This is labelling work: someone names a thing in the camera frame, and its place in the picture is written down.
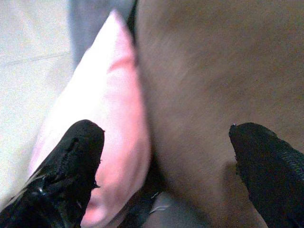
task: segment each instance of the pink pillow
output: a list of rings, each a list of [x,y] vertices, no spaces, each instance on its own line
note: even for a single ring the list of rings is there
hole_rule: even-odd
[[[82,225],[105,226],[143,185],[150,143],[131,35],[112,11],[72,79],[44,121],[29,174],[76,121],[88,119],[105,130],[102,161],[96,174],[101,188],[92,197]]]

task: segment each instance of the brown fabric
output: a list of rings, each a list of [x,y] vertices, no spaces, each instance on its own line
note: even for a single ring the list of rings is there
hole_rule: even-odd
[[[304,151],[304,2],[141,0],[137,44],[160,168],[214,227],[266,227],[228,130],[255,122]]]

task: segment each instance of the white floor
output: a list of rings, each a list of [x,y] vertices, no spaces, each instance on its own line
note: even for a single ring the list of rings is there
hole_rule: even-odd
[[[72,75],[67,0],[2,0],[0,208],[24,184],[36,135]]]

